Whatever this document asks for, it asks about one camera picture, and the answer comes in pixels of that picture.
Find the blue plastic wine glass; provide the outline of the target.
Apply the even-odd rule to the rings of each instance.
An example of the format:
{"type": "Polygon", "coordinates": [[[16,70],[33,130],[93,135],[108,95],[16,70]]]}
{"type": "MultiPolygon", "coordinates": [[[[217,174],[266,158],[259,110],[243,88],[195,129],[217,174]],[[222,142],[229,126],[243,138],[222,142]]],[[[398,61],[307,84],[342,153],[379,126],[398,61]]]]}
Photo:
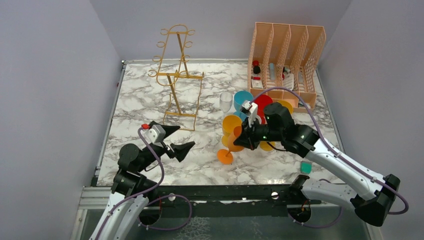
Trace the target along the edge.
{"type": "Polygon", "coordinates": [[[245,101],[250,102],[251,100],[253,100],[253,95],[250,92],[245,90],[236,92],[233,97],[233,106],[235,109],[234,115],[240,117],[241,121],[244,121],[245,118],[247,117],[247,115],[241,111],[241,105],[245,101]]]}

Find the orange wine glass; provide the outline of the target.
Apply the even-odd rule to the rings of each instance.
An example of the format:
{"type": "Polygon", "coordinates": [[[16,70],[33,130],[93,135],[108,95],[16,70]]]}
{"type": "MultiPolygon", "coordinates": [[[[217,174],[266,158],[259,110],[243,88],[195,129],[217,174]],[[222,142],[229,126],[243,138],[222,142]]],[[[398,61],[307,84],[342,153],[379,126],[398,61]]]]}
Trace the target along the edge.
{"type": "Polygon", "coordinates": [[[235,145],[235,140],[241,135],[242,127],[236,126],[232,133],[227,138],[227,149],[218,150],[216,156],[217,159],[222,163],[229,165],[233,162],[233,152],[240,152],[244,149],[243,146],[235,145]]]}

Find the red plastic wine glass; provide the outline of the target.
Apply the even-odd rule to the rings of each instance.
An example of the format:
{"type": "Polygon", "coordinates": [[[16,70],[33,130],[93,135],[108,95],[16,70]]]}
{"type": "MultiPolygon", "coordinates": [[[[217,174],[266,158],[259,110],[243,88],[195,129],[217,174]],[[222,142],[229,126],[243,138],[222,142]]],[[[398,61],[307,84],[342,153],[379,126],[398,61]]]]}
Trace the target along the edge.
{"type": "Polygon", "coordinates": [[[257,115],[259,116],[261,123],[266,124],[266,118],[264,115],[264,108],[273,103],[271,97],[266,94],[257,95],[253,101],[257,104],[257,115]]]}

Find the clear wine glass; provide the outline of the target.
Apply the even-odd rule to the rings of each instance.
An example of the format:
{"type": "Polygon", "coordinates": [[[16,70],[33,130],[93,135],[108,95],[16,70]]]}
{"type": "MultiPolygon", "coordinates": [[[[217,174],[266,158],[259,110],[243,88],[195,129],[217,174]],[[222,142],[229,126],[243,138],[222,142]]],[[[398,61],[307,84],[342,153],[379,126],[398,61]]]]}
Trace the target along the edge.
{"type": "Polygon", "coordinates": [[[228,91],[224,91],[219,96],[219,107],[222,111],[222,118],[226,117],[226,114],[230,111],[233,106],[233,94],[228,91]]]}

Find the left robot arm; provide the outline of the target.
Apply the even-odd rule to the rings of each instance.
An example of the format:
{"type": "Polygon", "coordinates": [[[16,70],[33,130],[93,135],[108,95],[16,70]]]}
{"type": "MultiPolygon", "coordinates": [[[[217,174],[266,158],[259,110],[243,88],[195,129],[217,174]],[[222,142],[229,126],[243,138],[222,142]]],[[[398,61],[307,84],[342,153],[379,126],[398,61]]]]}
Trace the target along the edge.
{"type": "Polygon", "coordinates": [[[124,240],[136,220],[139,226],[153,228],[153,220],[142,220],[141,212],[163,199],[177,198],[176,194],[158,195],[165,177],[161,156],[182,162],[195,142],[165,144],[164,140],[179,130],[178,125],[162,125],[155,121],[142,124],[137,133],[145,144],[141,149],[133,143],[119,151],[118,171],[114,176],[108,202],[90,236],[92,240],[124,240]]]}

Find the yellow wine glass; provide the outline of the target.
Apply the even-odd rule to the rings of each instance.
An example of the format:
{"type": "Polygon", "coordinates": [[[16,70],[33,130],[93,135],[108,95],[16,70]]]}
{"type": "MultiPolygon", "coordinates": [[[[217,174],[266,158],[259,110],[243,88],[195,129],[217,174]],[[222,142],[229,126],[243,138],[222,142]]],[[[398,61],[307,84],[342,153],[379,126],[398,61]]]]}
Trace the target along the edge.
{"type": "Polygon", "coordinates": [[[228,138],[230,134],[233,132],[234,128],[237,126],[241,126],[242,120],[237,115],[227,115],[222,121],[222,133],[221,143],[227,147],[228,146],[228,138]]]}
{"type": "Polygon", "coordinates": [[[287,108],[289,113],[292,115],[294,112],[294,108],[292,106],[292,104],[289,101],[286,100],[279,100],[278,101],[279,104],[281,104],[283,107],[287,108]]]}
{"type": "Polygon", "coordinates": [[[270,152],[274,150],[275,142],[267,142],[267,141],[261,141],[259,143],[259,147],[266,152],[270,152]]]}

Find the yellow front wine glass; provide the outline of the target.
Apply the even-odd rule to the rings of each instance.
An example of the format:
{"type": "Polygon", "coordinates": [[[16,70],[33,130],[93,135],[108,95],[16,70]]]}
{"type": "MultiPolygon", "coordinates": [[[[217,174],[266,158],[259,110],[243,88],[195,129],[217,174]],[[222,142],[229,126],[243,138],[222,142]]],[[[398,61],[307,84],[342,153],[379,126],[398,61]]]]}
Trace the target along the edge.
{"type": "Polygon", "coordinates": [[[294,108],[292,106],[292,104],[289,101],[286,100],[279,100],[278,101],[279,104],[281,104],[283,107],[287,108],[289,113],[292,115],[294,112],[294,108]]]}

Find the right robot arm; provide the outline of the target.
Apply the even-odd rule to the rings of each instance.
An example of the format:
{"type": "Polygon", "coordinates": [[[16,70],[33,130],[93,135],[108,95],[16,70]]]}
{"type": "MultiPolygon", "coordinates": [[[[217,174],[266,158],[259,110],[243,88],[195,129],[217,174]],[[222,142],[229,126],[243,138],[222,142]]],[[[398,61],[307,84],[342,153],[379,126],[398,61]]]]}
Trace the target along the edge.
{"type": "Polygon", "coordinates": [[[299,175],[288,190],[289,199],[300,204],[319,200],[353,209],[364,222],[381,227],[396,200],[400,179],[386,176],[359,164],[330,144],[312,127],[294,122],[289,110],[280,103],[264,108],[266,123],[256,118],[258,106],[245,101],[240,110],[246,114],[236,146],[255,150],[260,142],[280,142],[284,149],[324,167],[343,184],[325,183],[299,175]]]}

